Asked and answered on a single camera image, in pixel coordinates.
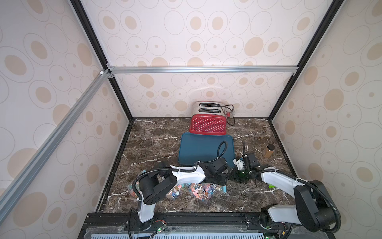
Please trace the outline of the teal rectangular tray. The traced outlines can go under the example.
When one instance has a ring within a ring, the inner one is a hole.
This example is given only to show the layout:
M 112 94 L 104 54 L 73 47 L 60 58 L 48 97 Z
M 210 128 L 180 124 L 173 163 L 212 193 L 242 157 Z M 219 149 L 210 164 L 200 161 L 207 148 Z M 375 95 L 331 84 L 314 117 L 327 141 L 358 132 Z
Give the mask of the teal rectangular tray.
M 207 162 L 217 158 L 217 152 L 223 154 L 228 167 L 235 164 L 234 141 L 230 135 L 202 135 L 186 132 L 182 134 L 178 163 L 193 166 L 195 162 Z

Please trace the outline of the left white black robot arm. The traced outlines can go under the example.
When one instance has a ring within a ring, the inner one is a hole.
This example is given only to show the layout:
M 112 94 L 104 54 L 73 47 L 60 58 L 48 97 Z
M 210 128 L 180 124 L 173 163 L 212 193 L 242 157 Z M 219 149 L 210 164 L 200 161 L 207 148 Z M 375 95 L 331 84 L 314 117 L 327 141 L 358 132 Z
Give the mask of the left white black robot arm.
M 140 223 L 154 218 L 156 204 L 180 184 L 211 183 L 225 186 L 228 180 L 228 164 L 224 158 L 208 162 L 196 162 L 191 167 L 177 167 L 160 162 L 151 170 L 141 173 L 132 182 L 132 190 L 138 197 L 137 214 Z

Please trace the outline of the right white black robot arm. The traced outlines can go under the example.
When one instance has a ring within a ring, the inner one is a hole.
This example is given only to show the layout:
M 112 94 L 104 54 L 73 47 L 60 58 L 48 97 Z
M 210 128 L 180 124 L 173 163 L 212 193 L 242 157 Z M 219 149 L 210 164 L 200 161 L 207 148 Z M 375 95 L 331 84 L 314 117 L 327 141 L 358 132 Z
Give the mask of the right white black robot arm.
M 325 185 L 306 181 L 275 167 L 261 164 L 252 153 L 228 162 L 229 179 L 237 183 L 258 180 L 275 186 L 294 198 L 294 205 L 268 205 L 262 208 L 260 221 L 304 226 L 310 232 L 336 233 L 341 228 L 341 214 Z

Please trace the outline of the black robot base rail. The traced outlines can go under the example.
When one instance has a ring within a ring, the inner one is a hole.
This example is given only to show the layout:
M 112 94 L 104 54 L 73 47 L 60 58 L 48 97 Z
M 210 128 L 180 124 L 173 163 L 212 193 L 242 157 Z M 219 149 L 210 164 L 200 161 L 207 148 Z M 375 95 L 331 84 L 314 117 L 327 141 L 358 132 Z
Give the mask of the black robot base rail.
M 332 233 L 310 232 L 299 224 L 273 222 L 264 213 L 155 213 L 142 223 L 136 212 L 90 213 L 79 238 L 261 238 L 261 239 L 333 239 Z

